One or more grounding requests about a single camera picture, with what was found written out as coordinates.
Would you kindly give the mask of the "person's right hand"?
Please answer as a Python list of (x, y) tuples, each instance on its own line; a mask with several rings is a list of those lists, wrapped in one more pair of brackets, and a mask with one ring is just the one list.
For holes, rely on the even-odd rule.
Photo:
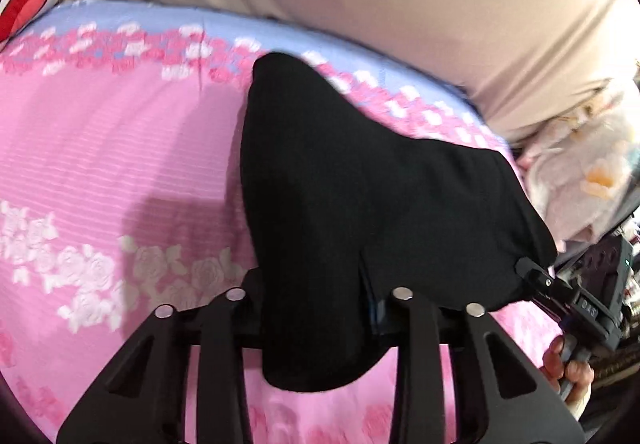
[(578, 360), (563, 363), (561, 354), (564, 350), (564, 342), (562, 336), (557, 336), (551, 341), (542, 357), (540, 371), (556, 393), (560, 392), (563, 379), (572, 383), (564, 403), (568, 411), (578, 420), (590, 400), (594, 371), (588, 363), (578, 362)]

